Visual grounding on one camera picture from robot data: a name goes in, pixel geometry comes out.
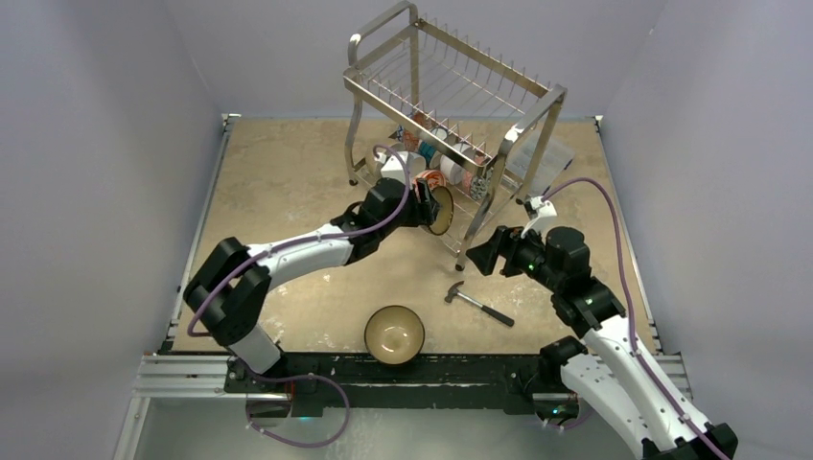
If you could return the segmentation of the stainless steel dish rack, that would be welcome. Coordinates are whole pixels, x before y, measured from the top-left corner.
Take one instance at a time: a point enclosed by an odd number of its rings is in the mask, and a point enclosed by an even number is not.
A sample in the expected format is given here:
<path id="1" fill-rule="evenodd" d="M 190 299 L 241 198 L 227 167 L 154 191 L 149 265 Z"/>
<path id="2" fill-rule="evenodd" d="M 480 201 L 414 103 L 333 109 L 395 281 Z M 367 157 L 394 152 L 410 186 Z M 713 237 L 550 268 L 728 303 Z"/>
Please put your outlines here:
<path id="1" fill-rule="evenodd" d="M 370 107 L 397 126 L 428 141 L 465 171 L 492 172 L 489 191 L 480 201 L 453 186 L 455 212 L 442 241 L 454 256 L 454 267 L 467 264 L 466 250 L 502 209 L 524 204 L 523 180 L 506 169 L 512 149 L 540 130 L 532 177 L 559 119 L 568 90 L 531 77 L 513 62 L 494 55 L 468 36 L 421 15 L 416 5 L 399 1 L 354 32 L 347 45 L 343 82 L 353 96 L 353 112 L 344 141 L 344 161 L 351 185 L 371 185 L 364 155 L 354 154 L 362 111 Z M 436 127 L 449 132 L 446 141 L 432 135 L 409 115 L 421 111 Z M 453 145 L 471 146 L 465 157 Z"/>

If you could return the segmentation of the orange floral patterned bowl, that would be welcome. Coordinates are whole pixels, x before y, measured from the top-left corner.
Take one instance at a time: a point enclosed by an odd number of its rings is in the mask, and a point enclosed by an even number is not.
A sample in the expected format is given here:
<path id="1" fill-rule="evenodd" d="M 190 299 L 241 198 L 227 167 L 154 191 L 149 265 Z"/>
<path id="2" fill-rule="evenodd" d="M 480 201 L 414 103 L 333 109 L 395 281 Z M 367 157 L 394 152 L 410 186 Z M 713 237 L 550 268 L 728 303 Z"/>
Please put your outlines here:
<path id="1" fill-rule="evenodd" d="M 412 179 L 412 182 L 417 184 L 420 180 L 425 181 L 431 191 L 437 187 L 446 187 L 448 184 L 446 175 L 435 169 L 424 170 L 417 173 Z"/>

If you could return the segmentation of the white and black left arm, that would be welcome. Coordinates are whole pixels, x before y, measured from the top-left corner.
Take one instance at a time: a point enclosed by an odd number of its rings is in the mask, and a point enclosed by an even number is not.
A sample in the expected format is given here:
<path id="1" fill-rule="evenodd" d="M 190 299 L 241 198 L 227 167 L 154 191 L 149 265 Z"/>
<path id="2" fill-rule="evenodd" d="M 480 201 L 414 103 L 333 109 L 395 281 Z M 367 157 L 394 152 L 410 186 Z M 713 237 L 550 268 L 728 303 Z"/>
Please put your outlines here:
<path id="1" fill-rule="evenodd" d="M 285 382 L 282 350 L 259 324 L 267 294 L 321 269 L 358 262 L 377 251 L 401 227 L 430 227 L 442 204 L 424 179 L 406 185 L 383 178 L 364 199 L 312 232 L 286 240 L 243 244 L 220 241 L 183 291 L 193 312 L 189 326 L 201 323 L 219 345 L 241 360 L 261 391 Z"/>

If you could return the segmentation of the dark brown glazed bowl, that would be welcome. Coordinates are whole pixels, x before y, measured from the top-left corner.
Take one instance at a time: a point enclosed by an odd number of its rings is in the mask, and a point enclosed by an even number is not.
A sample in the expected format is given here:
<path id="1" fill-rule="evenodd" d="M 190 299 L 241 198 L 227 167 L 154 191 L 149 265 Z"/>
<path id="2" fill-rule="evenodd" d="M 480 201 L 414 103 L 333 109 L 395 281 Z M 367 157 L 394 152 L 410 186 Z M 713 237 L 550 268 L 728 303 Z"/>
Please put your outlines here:
<path id="1" fill-rule="evenodd" d="M 442 236 L 449 231 L 453 223 L 455 210 L 453 194 L 449 188 L 438 186 L 431 190 L 431 196 L 437 213 L 434 222 L 427 229 L 435 236 Z"/>

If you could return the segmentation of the black and white patterned bowl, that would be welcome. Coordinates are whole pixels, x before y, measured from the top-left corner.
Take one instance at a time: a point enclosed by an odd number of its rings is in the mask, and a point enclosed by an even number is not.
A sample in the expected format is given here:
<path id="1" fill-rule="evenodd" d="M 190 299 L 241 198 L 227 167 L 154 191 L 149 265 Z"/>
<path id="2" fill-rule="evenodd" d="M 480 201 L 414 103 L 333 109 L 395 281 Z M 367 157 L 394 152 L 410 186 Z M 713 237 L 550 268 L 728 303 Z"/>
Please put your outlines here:
<path id="1" fill-rule="evenodd" d="M 483 176 L 465 171 L 463 173 L 460 189 L 463 194 L 468 196 L 471 200 L 480 201 L 489 191 L 491 177 L 491 171 L 486 171 Z"/>

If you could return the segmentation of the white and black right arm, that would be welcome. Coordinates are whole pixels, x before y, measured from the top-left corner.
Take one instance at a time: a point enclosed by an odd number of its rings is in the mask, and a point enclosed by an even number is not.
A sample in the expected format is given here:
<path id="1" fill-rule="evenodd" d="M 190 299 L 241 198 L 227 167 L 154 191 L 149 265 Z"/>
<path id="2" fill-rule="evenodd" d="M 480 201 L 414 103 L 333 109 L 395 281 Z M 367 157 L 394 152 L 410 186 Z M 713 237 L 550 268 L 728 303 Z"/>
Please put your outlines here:
<path id="1" fill-rule="evenodd" d="M 557 316 L 574 334 L 540 351 L 538 376 L 552 390 L 585 401 L 638 459 L 731 459 L 738 439 L 713 424 L 668 378 L 641 344 L 632 313 L 592 275 L 584 235 L 559 226 L 534 230 L 499 226 L 466 252 L 484 275 L 524 274 L 551 292 Z"/>

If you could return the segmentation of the white and teal bowl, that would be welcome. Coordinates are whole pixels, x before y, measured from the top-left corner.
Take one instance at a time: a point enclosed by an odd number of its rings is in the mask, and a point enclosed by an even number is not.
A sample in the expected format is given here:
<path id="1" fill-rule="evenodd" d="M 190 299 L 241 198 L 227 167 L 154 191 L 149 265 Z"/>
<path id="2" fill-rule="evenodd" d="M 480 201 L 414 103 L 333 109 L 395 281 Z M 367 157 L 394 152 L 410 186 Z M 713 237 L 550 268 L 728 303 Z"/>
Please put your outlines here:
<path id="1" fill-rule="evenodd" d="M 434 127 L 430 133 L 442 141 L 446 141 L 449 137 L 449 132 L 441 126 Z M 435 159 L 437 148 L 430 144 L 428 141 L 421 141 L 417 153 L 424 158 L 428 169 L 437 169 L 440 164 L 439 159 Z"/>

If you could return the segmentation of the tan bowl with brown outside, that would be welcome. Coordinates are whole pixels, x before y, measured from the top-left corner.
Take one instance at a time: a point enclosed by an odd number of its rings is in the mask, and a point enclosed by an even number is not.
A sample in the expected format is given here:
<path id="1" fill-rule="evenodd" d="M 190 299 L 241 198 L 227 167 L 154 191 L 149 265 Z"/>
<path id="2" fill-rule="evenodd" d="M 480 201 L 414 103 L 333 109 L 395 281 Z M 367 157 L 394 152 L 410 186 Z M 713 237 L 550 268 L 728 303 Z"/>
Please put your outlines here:
<path id="1" fill-rule="evenodd" d="M 426 329 L 412 309 L 390 305 L 376 310 L 367 320 L 363 341 L 367 352 L 379 363 L 401 366 L 422 351 Z"/>

